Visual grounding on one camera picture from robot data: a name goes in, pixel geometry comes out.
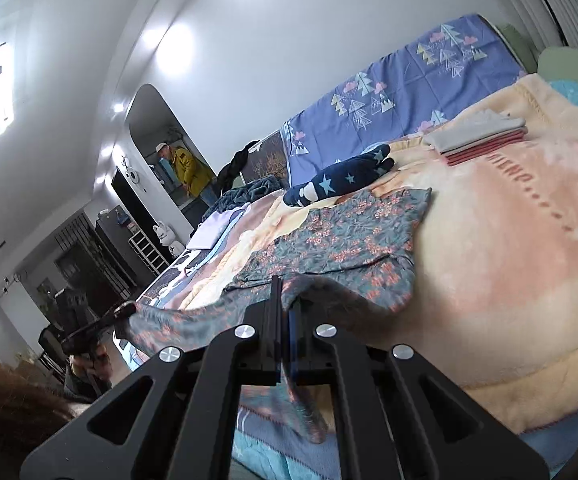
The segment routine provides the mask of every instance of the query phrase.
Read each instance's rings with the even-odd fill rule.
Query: metal bolt
[[[411,359],[413,357],[413,348],[408,345],[396,345],[391,350],[396,359]]]
[[[316,327],[316,334],[320,337],[333,337],[336,335],[336,332],[338,332],[336,327],[329,323],[324,323]]]
[[[249,339],[256,333],[256,329],[251,325],[240,325],[236,327],[235,333],[240,339]]]
[[[182,352],[179,351],[175,346],[167,346],[160,350],[160,360],[165,363],[172,363],[180,359]]]

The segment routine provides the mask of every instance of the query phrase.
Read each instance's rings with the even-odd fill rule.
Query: triangular cutout
[[[447,444],[458,442],[476,432],[478,422],[465,412],[433,379],[424,376],[420,379],[420,387],[427,397],[431,411]]]
[[[88,430],[118,446],[124,444],[152,385],[151,378],[140,378],[92,418]]]

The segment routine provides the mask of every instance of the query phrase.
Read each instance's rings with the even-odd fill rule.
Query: star-patterned pillow
[[[386,158],[390,150],[389,144],[380,144],[370,152],[327,166],[306,184],[289,189],[284,201],[289,206],[305,207],[363,189],[393,168],[393,159]]]

